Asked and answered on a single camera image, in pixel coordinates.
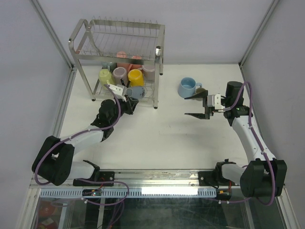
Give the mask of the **small olive cup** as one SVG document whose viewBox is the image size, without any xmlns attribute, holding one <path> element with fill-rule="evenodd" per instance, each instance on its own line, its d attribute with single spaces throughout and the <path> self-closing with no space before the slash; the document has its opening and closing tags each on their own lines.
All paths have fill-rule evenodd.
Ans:
<svg viewBox="0 0 305 229">
<path fill-rule="evenodd" d="M 204 89 L 204 88 L 197 88 L 196 91 L 195 91 L 195 94 L 199 94 L 199 93 L 202 93 L 202 92 L 205 92 L 205 91 L 206 91 L 206 89 Z"/>
</svg>

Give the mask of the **yellow mug black handle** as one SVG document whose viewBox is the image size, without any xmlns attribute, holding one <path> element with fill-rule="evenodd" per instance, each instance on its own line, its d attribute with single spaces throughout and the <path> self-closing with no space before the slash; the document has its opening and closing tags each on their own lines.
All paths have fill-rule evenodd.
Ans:
<svg viewBox="0 0 305 229">
<path fill-rule="evenodd" d="M 133 69 L 128 72 L 128 80 L 130 81 L 130 87 L 144 86 L 143 73 L 139 69 Z"/>
</svg>

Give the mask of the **pale green mug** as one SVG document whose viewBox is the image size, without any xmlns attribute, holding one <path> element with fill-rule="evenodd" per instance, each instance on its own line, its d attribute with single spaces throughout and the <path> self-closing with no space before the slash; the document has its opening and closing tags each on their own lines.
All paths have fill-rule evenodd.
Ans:
<svg viewBox="0 0 305 229">
<path fill-rule="evenodd" d="M 112 76 L 112 73 L 108 69 L 101 69 L 99 71 L 99 81 L 102 87 L 104 87 L 105 84 L 115 85 L 115 80 Z"/>
</svg>

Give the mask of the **grey white small mug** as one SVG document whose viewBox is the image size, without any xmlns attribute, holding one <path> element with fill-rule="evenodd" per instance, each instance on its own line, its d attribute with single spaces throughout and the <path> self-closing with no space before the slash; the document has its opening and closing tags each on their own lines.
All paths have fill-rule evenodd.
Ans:
<svg viewBox="0 0 305 229">
<path fill-rule="evenodd" d="M 145 88 L 143 86 L 133 86 L 126 89 L 126 95 L 133 99 L 143 99 L 146 95 Z"/>
</svg>

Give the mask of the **grey-blue round ceramic cup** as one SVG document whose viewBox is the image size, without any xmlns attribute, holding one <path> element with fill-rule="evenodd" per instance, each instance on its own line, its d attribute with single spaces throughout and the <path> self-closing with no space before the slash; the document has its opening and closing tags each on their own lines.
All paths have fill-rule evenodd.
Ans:
<svg viewBox="0 0 305 229">
<path fill-rule="evenodd" d="M 113 72 L 117 68 L 117 63 L 115 62 L 102 62 L 102 68 Z"/>
</svg>

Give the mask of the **lilac mug with handle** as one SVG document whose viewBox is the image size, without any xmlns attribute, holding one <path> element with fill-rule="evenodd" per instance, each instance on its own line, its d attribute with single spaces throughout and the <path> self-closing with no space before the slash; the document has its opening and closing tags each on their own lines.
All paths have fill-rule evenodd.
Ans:
<svg viewBox="0 0 305 229">
<path fill-rule="evenodd" d="M 142 65 L 142 71 L 147 81 L 154 81 L 155 79 L 155 66 L 154 65 Z"/>
</svg>

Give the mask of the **lilac mug black handle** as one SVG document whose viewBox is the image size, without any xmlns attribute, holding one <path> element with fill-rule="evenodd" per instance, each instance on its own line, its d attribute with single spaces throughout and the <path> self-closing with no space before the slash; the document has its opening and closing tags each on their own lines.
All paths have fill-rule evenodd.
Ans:
<svg viewBox="0 0 305 229">
<path fill-rule="evenodd" d="M 113 78 L 115 80 L 115 84 L 122 85 L 122 81 L 124 85 L 126 86 L 128 83 L 128 76 L 127 76 L 127 70 L 123 67 L 117 67 L 112 72 Z"/>
</svg>

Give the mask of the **light blue mug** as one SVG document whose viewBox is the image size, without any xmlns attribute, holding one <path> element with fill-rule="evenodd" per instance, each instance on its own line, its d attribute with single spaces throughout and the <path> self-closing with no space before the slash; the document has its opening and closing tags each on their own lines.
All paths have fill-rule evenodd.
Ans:
<svg viewBox="0 0 305 229">
<path fill-rule="evenodd" d="M 195 94 L 196 88 L 202 88 L 201 83 L 197 83 L 191 77 L 184 77 L 181 79 L 179 87 L 178 87 L 178 95 L 182 98 L 191 97 Z"/>
</svg>

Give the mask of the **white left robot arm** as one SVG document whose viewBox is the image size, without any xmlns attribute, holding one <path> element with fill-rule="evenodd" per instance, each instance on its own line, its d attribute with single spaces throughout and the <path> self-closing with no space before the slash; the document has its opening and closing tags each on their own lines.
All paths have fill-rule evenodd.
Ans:
<svg viewBox="0 0 305 229">
<path fill-rule="evenodd" d="M 93 162 L 76 162 L 73 157 L 90 146 L 105 141 L 114 131 L 114 125 L 123 114 L 132 115 L 138 100 L 125 96 L 113 101 L 101 102 L 94 121 L 84 130 L 60 139 L 53 135 L 47 137 L 33 164 L 34 179 L 39 185 L 54 184 L 59 186 L 67 179 L 96 185 L 102 182 L 100 167 Z"/>
</svg>

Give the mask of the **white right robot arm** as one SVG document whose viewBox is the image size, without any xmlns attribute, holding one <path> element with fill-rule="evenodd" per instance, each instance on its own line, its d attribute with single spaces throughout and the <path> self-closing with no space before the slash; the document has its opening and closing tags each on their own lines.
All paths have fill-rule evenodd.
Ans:
<svg viewBox="0 0 305 229">
<path fill-rule="evenodd" d="M 200 98 L 204 113 L 191 113 L 190 116 L 209 120 L 215 113 L 223 113 L 229 126 L 238 135 L 247 156 L 248 165 L 241 167 L 236 162 L 225 159 L 218 162 L 204 183 L 217 188 L 233 182 L 240 186 L 246 198 L 273 200 L 282 194 L 287 172 L 284 160 L 276 159 L 269 150 L 258 128 L 253 122 L 252 105 L 244 105 L 244 88 L 249 82 L 230 81 L 225 95 L 209 94 L 207 90 L 194 94 L 191 99 Z"/>
</svg>

